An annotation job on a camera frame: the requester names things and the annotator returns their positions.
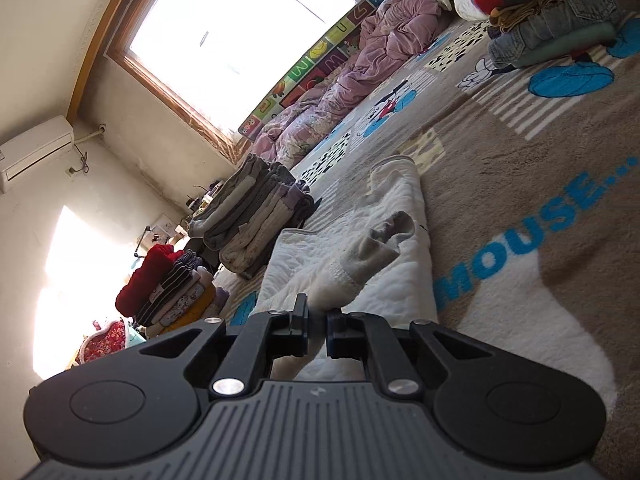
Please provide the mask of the white quilted sweatshirt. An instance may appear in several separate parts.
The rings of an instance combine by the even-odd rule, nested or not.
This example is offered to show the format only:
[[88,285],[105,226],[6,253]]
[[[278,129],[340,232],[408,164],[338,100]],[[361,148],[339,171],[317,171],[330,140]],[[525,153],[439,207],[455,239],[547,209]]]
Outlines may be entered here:
[[348,188],[319,214],[318,228],[280,234],[256,313],[291,310],[304,294],[315,321],[335,308],[376,314],[396,328],[436,320],[431,240],[410,157],[377,162],[361,194]]

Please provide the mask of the red and yellow clothes stack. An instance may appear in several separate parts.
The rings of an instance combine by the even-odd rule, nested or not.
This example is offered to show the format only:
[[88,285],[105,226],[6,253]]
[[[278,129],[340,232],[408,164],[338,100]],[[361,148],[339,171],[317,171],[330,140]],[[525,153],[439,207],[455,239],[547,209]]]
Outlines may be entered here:
[[149,339],[216,316],[229,298],[214,284],[217,262],[191,243],[182,249],[155,245],[116,296],[115,308]]

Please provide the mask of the grey folded clothes stack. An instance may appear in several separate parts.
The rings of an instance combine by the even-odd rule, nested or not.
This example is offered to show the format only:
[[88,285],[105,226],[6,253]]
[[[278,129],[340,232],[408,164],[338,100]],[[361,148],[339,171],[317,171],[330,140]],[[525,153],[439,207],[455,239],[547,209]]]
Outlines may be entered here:
[[280,162],[250,154],[188,224],[228,271],[252,278],[284,229],[299,228],[317,209],[309,186]]

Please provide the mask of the jeans and green clothes stack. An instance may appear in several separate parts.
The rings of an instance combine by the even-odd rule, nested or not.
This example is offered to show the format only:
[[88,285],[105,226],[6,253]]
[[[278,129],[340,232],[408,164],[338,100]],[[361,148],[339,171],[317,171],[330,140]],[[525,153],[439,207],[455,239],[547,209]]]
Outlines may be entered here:
[[496,70],[543,63],[616,38],[639,0],[473,0],[489,18]]

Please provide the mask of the brown Mickey Mouse blanket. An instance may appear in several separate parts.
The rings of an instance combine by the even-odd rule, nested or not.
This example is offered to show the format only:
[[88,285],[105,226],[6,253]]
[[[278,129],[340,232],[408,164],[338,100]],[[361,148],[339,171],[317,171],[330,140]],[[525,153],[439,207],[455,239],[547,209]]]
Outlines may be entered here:
[[224,317],[243,323],[361,226],[378,162],[416,166],[427,246],[407,285],[361,296],[394,322],[418,314],[582,378],[608,426],[594,462],[639,474],[639,18],[576,58],[495,74],[483,24],[459,22],[408,62],[295,168],[321,204],[271,266],[229,272]]

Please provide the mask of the colourful alphabet foam mat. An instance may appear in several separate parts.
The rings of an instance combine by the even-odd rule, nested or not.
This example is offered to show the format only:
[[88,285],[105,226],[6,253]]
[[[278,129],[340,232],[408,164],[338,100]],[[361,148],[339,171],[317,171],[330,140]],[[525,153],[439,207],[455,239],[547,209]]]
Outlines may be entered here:
[[383,0],[355,0],[355,4],[306,50],[260,100],[238,128],[253,141],[268,120],[294,104],[307,90],[341,67],[358,50],[362,22]]

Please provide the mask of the purple crumpled quilt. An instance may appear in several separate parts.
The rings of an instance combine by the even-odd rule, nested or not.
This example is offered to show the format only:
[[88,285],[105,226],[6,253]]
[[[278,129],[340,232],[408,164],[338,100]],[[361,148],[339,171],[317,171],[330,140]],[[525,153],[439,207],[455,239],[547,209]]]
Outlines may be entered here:
[[250,152],[293,168],[449,23],[450,13],[438,0],[384,0],[361,23],[358,52],[267,122]]

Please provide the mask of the white wall air conditioner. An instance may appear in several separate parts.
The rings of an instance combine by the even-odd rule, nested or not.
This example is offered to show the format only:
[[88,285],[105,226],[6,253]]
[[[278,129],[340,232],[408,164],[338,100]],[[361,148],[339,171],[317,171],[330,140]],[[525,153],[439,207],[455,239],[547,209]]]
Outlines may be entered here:
[[1,192],[8,192],[30,168],[71,148],[74,141],[74,129],[63,116],[49,119],[6,141],[1,145]]

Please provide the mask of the window with wooden frame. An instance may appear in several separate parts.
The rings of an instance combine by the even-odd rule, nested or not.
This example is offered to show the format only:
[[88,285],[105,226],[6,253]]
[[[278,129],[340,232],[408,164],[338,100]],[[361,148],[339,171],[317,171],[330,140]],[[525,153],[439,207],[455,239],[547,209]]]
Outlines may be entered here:
[[115,62],[227,161],[277,79],[362,0],[113,0],[97,61]]

